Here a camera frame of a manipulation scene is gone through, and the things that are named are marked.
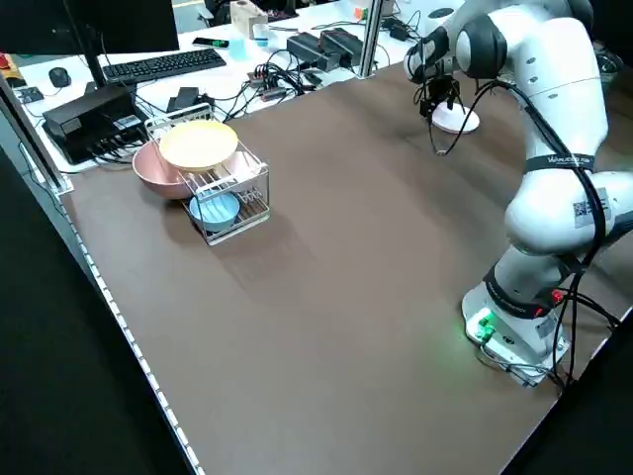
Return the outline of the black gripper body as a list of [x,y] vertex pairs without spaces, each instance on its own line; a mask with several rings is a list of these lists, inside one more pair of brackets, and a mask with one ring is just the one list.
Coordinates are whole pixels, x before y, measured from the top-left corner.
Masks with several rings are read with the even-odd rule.
[[451,102],[459,97],[459,82],[451,75],[434,76],[426,82],[425,98],[431,102]]

